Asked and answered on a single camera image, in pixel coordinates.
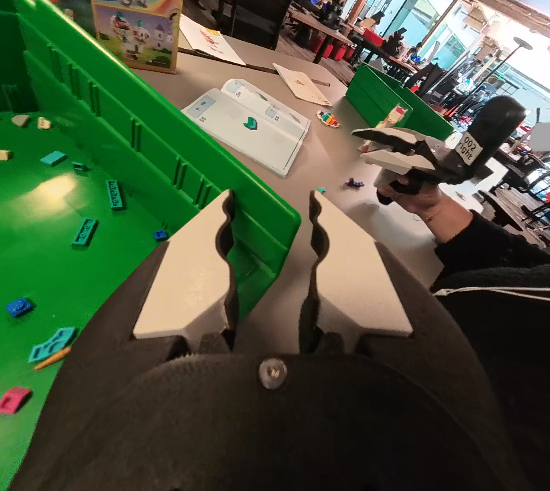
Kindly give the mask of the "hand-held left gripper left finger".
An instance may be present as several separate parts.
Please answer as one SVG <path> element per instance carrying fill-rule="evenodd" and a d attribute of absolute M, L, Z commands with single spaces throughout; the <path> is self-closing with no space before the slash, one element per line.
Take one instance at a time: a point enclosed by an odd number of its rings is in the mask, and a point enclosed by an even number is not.
<path fill-rule="evenodd" d="M 133 329 L 136 339 L 182 337 L 198 350 L 208 334 L 234 334 L 239 319 L 234 193 L 221 192 L 168 241 Z"/>

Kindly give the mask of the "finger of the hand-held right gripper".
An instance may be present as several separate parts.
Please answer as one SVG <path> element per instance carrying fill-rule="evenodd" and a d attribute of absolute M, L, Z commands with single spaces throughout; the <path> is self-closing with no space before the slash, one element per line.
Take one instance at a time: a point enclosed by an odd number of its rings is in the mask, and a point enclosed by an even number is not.
<path fill-rule="evenodd" d="M 375 150 L 362 153 L 360 158 L 365 164 L 377 165 L 399 175 L 405 175 L 412 169 L 435 170 L 432 162 L 419 154 L 406 155 L 399 152 Z"/>
<path fill-rule="evenodd" d="M 427 144 L 423 135 L 416 135 L 407 129 L 384 127 L 352 130 L 351 135 L 364 140 L 360 151 L 363 154 L 374 151 L 389 151 L 402 154 L 426 154 Z"/>

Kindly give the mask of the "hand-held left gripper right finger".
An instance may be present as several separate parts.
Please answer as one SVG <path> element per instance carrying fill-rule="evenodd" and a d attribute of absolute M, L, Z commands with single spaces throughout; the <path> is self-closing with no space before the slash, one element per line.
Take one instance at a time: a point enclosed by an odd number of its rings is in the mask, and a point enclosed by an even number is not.
<path fill-rule="evenodd" d="M 313 190 L 311 247 L 316 254 L 299 319 L 299 349 L 313 352 L 321 337 L 340 336 L 353 352 L 365 335 L 409 338 L 413 327 L 371 235 Z"/>

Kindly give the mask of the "lego pieces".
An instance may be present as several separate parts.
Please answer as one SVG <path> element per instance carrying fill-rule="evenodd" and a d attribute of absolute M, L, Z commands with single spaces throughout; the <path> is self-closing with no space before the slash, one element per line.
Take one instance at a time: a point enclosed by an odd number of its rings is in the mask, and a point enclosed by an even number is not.
<path fill-rule="evenodd" d="M 30 390 L 11 421 L 38 418 L 60 362 L 100 305 L 156 245 L 160 221 L 47 118 L 1 114 L 1 395 Z"/>

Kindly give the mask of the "green plastic bin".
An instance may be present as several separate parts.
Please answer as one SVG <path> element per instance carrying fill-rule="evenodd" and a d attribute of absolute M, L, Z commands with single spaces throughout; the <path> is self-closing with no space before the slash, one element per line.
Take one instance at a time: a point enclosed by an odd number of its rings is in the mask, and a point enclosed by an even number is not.
<path fill-rule="evenodd" d="M 440 141 L 446 141 L 455 131 L 415 93 L 368 64 L 358 67 L 345 96 L 371 127 L 378 125 L 396 106 L 400 106 L 405 114 L 397 124 L 404 129 Z"/>
<path fill-rule="evenodd" d="M 47 118 L 57 119 L 169 234 L 233 190 L 229 260 L 240 319 L 279 276 L 301 223 L 297 211 L 48 0 L 1 0 L 3 113 L 18 115 L 20 126 L 36 116 L 47 130 Z M 38 418 L 1 429 L 1 490 L 17 473 Z"/>

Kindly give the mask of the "pale blue instruction booklet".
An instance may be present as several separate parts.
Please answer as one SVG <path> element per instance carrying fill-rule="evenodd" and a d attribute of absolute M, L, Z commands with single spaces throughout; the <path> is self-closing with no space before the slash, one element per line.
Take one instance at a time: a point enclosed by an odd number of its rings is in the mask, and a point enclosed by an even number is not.
<path fill-rule="evenodd" d="M 311 120 L 244 79 L 210 89 L 182 113 L 211 137 L 286 178 Z"/>

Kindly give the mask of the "person's right forearm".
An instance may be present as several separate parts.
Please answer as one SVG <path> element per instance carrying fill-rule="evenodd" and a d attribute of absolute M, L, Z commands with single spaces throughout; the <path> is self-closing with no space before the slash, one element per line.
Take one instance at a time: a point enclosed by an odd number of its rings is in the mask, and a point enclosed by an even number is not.
<path fill-rule="evenodd" d="M 436 296 L 483 291 L 549 299 L 549 254 L 448 196 L 418 215 L 434 235 L 443 270 Z"/>

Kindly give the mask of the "person's right hand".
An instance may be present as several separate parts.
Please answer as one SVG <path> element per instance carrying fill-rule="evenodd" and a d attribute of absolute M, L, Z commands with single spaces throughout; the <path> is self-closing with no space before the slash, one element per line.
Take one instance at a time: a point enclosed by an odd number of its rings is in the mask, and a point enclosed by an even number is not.
<path fill-rule="evenodd" d="M 431 226 L 445 223 L 453 210 L 451 199 L 436 185 L 425 183 L 416 195 L 397 192 L 389 185 L 378 187 L 376 192 Z"/>

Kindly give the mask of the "white booklet yellow figure print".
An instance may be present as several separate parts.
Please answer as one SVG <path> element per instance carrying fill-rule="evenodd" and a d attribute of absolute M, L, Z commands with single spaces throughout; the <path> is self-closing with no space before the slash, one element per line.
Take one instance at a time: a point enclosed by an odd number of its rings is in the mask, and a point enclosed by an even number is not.
<path fill-rule="evenodd" d="M 276 63 L 272 66 L 295 97 L 322 107 L 333 107 L 333 104 L 305 73 L 290 70 Z"/>

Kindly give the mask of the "person's black sweater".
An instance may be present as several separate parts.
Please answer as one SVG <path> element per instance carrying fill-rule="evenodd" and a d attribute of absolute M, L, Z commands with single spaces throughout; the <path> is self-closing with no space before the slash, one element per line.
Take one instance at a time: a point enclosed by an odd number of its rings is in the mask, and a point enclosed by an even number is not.
<path fill-rule="evenodd" d="M 432 291 L 480 358 L 532 488 L 549 490 L 549 258 L 527 261 L 444 262 Z"/>

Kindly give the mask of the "white booklet orange figure print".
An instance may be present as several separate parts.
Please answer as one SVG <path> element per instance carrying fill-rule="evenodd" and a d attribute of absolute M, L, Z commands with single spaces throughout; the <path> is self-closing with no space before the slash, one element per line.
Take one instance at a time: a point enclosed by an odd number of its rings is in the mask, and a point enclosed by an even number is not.
<path fill-rule="evenodd" d="M 179 30 L 193 51 L 228 63 L 246 65 L 219 31 L 203 27 L 183 14 L 180 15 Z"/>

